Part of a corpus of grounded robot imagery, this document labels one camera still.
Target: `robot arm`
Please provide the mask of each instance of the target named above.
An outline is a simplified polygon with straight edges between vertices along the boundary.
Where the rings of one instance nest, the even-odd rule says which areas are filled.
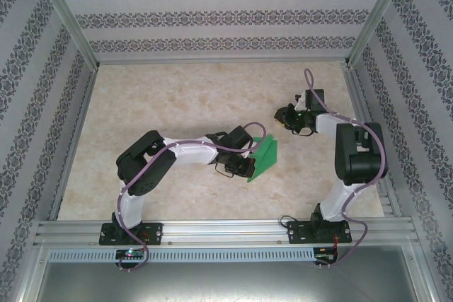
[[[315,91],[324,101],[324,91]],[[327,198],[316,207],[315,214],[319,214],[318,218],[322,221],[342,221],[344,218],[341,209],[348,197],[379,172],[381,163],[379,148],[376,141],[362,127],[345,123],[344,120],[326,113],[311,91],[305,94],[305,110],[302,105],[303,99],[302,95],[296,95],[297,105],[289,104],[279,109],[275,119],[293,133],[298,134],[303,128],[309,128],[311,133],[327,134],[336,139],[335,171],[338,179]],[[380,124],[366,123],[366,125],[384,144]]]
[[[152,191],[167,171],[173,165],[182,164],[224,164],[225,171],[232,175],[249,178],[255,171],[253,158],[243,157],[239,153],[233,153],[208,146],[204,143],[226,146],[232,149],[242,149],[251,144],[252,137],[243,127],[237,127],[232,132],[219,132],[195,139],[200,144],[178,144],[179,140],[163,138],[157,131],[147,132],[136,141],[120,157],[116,164],[118,177],[122,181],[122,187],[131,181],[138,172],[147,164],[144,155],[155,155],[164,146],[176,143],[176,146],[164,151],[149,167],[143,176],[126,191],[121,200],[122,219],[128,229],[134,228],[142,222],[142,208],[145,194]],[[118,220],[118,211],[115,210],[115,218]]]

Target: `aluminum frame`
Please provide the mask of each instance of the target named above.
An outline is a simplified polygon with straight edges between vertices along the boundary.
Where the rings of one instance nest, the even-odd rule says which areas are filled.
[[[352,108],[354,109],[354,113],[357,119],[361,120],[362,122],[371,122],[372,119],[365,105],[365,99],[363,98],[363,93],[360,90],[355,70],[349,67],[347,64],[342,64],[341,68],[345,77],[346,86],[348,87],[348,92],[352,102]],[[384,214],[386,216],[403,216],[389,176],[387,175],[386,177],[382,178],[376,184],[376,186],[379,191],[379,198],[381,200]]]
[[[418,300],[439,301],[412,218],[384,217],[363,220],[369,226],[369,233],[360,247],[401,246]],[[107,221],[41,221],[16,301],[36,301],[47,261],[53,250],[128,248],[98,244],[101,225],[105,222]],[[160,221],[160,223],[164,225],[162,244],[152,248],[173,248],[183,251],[200,248],[301,249],[331,245],[290,245],[287,230],[281,227],[278,220],[273,219]],[[350,230],[353,240],[357,240],[362,234],[362,226],[358,224],[350,224]]]
[[[79,23],[77,23],[77,19],[72,13],[69,4],[66,2],[66,0],[50,0],[50,1],[54,5],[55,11],[58,13],[63,24],[67,27],[69,34],[76,43],[80,52],[84,56],[84,59],[90,66],[90,70],[97,71],[99,61],[93,49],[91,48],[88,39],[86,39]]]
[[[360,33],[351,48],[351,52],[348,56],[349,65],[355,65],[357,63],[357,60],[360,58],[363,49],[371,38],[374,29],[390,3],[391,0],[377,0],[374,4],[373,9],[370,11],[363,28],[360,30]]]
[[[68,184],[69,174],[72,169],[72,164],[74,163],[74,158],[76,157],[77,146],[79,145],[80,137],[82,135],[82,129],[84,127],[86,114],[91,102],[91,96],[93,95],[94,85],[96,83],[96,79],[98,78],[98,71],[95,70],[93,72],[95,72],[95,74],[91,77],[90,84],[88,85],[88,93],[86,94],[84,102],[82,103],[82,110],[74,132],[74,139],[69,146],[68,161],[64,167],[62,180],[60,181],[57,193],[55,194],[55,203],[50,211],[49,220],[51,221],[56,220],[58,217],[58,212],[62,204],[64,191],[66,190],[66,186]]]

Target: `green paper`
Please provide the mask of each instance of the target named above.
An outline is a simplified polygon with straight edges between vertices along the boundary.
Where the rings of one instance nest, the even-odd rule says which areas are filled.
[[[255,137],[253,140],[259,142],[261,137]],[[260,148],[255,153],[251,154],[250,158],[255,159],[255,172],[251,178],[247,179],[247,183],[251,182],[272,165],[277,163],[277,141],[274,140],[274,136],[271,134],[266,136],[266,139],[261,144]]]

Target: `damask pattern wall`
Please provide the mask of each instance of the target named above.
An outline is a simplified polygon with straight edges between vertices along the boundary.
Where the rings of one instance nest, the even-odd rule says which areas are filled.
[[[0,0],[0,301],[48,218],[94,73],[50,0]]]
[[[67,0],[101,62],[346,57],[376,0]]]
[[[392,0],[355,66],[441,301],[453,301],[453,0]]]

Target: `enclosure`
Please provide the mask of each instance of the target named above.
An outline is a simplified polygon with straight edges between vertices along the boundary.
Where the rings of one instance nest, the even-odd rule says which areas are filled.
[[[452,2],[0,0],[0,299],[453,300]],[[336,180],[335,139],[274,119],[305,68],[332,110],[380,123],[389,167],[347,210],[364,241],[330,270],[311,263],[330,243],[292,244],[280,225]],[[142,274],[120,272],[127,247],[99,244],[117,157],[149,130],[254,121],[276,164],[250,183],[173,167],[144,203],[160,245]],[[352,244],[362,233],[350,224]]]

